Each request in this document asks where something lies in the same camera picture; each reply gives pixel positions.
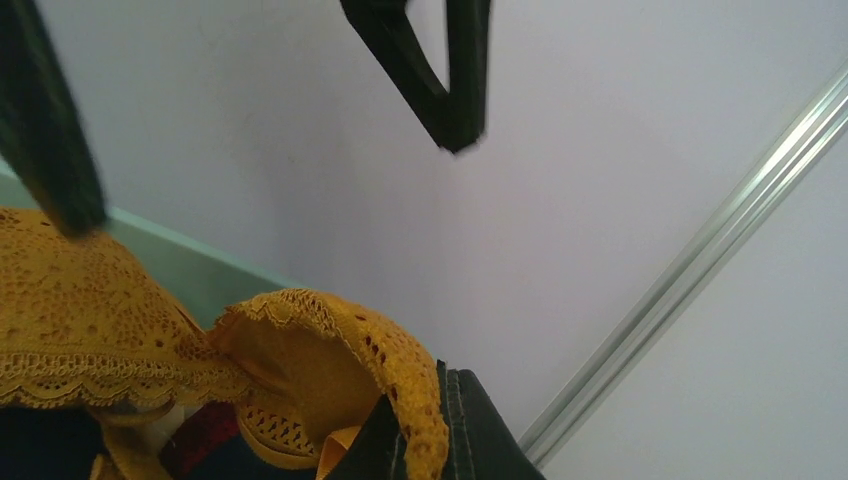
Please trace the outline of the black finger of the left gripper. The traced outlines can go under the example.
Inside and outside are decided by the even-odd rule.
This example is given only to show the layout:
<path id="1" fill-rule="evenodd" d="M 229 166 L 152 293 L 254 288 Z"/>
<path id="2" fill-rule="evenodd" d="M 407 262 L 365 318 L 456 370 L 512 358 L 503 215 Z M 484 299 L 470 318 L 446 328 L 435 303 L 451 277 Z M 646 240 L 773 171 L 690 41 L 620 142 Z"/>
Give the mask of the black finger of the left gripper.
<path id="1" fill-rule="evenodd" d="M 63 236 L 107 223 L 82 118 L 34 1 L 1 3 L 1 156 Z"/>
<path id="2" fill-rule="evenodd" d="M 476 145 L 486 130 L 492 2 L 445 3 L 447 85 L 426 58 L 407 16 L 407 1 L 340 4 L 435 144 L 452 154 Z"/>

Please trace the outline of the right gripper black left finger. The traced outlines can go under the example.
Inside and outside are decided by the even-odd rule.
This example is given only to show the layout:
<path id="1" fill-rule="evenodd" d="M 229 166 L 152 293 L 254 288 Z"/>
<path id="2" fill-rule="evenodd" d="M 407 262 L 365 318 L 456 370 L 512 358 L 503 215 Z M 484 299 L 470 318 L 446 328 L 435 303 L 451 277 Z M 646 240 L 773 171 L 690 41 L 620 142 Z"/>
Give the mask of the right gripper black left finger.
<path id="1" fill-rule="evenodd" d="M 406 480 L 407 443 L 387 396 L 382 396 L 326 480 Z"/>

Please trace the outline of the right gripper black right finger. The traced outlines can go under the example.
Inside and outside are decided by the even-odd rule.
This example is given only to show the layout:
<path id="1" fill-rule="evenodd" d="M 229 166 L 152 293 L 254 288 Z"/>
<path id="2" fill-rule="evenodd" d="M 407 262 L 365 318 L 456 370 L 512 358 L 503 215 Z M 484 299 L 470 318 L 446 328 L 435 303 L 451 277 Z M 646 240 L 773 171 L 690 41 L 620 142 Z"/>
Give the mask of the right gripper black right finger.
<path id="1" fill-rule="evenodd" d="M 444 479 L 543 480 L 474 372 L 437 362 L 441 413 L 449 429 Z"/>

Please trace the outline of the orange lace bra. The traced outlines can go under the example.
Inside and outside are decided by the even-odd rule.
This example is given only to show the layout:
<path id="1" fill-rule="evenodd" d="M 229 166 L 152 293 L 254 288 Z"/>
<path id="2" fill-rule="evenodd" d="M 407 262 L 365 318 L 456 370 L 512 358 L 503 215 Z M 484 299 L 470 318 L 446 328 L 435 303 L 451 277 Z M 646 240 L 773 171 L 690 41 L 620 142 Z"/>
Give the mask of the orange lace bra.
<path id="1" fill-rule="evenodd" d="M 1 211 L 1 403 L 88 410 L 113 457 L 106 478 L 165 478 L 117 431 L 211 402 L 234 406 L 262 459 L 315 467 L 382 396 L 407 443 L 407 477 L 439 478 L 449 430 L 436 363 L 383 314 L 285 288 L 227 307 L 204 331 L 110 235 L 70 241 L 40 211 Z"/>

